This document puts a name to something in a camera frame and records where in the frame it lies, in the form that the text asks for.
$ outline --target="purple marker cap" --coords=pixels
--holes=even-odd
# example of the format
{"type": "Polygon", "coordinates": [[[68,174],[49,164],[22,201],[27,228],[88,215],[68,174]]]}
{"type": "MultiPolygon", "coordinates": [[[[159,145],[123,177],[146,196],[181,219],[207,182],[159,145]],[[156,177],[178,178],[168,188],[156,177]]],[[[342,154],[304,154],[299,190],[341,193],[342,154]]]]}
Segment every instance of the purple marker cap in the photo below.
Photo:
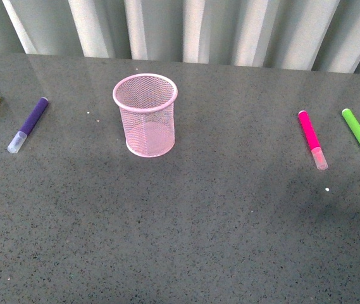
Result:
{"type": "Polygon", "coordinates": [[[45,97],[40,98],[31,114],[28,116],[20,130],[16,133],[14,139],[8,145],[9,152],[17,153],[20,150],[22,144],[34,129],[36,123],[40,119],[40,116],[42,116],[48,104],[49,102],[45,97]]]}

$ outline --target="curtain fold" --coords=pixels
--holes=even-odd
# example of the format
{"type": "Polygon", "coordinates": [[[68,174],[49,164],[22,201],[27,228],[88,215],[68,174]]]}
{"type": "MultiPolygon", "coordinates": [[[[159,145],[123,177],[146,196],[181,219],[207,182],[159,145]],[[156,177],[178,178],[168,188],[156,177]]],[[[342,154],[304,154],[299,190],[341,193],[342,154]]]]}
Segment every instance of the curtain fold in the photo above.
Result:
{"type": "Polygon", "coordinates": [[[0,0],[0,52],[360,73],[360,1],[0,0]]]}

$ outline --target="pink marker cap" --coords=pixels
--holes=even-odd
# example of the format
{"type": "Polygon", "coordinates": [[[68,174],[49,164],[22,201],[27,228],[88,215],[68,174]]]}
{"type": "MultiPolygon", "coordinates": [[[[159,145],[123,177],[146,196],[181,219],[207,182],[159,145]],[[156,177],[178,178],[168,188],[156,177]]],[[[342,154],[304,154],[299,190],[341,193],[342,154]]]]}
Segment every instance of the pink marker cap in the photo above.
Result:
{"type": "Polygon", "coordinates": [[[299,121],[301,121],[302,128],[306,136],[307,143],[309,144],[309,149],[312,152],[314,162],[316,167],[319,170],[326,170],[328,168],[325,156],[321,150],[320,143],[316,133],[313,129],[311,119],[307,114],[307,111],[300,111],[298,113],[299,121]]]}

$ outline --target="speckled stone surface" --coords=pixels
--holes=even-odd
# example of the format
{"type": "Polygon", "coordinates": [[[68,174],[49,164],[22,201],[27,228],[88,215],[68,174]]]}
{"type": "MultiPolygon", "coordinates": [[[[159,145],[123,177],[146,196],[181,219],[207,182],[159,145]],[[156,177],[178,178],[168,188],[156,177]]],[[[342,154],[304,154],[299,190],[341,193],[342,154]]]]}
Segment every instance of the speckled stone surface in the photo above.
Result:
{"type": "Polygon", "coordinates": [[[360,303],[360,75],[0,54],[0,96],[0,303],[360,303]],[[179,90],[154,159],[112,99],[144,72],[179,90]]]}

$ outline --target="pencil cup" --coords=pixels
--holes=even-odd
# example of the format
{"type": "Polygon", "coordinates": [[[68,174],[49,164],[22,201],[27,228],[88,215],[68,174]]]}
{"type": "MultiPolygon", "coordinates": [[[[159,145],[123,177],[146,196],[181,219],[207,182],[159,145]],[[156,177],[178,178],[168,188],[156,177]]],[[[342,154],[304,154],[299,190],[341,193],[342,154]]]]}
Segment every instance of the pencil cup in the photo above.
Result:
{"type": "Polygon", "coordinates": [[[137,74],[121,80],[113,98],[120,107],[128,149],[142,157],[163,155],[174,146],[174,100],[178,90],[170,79],[137,74]]]}

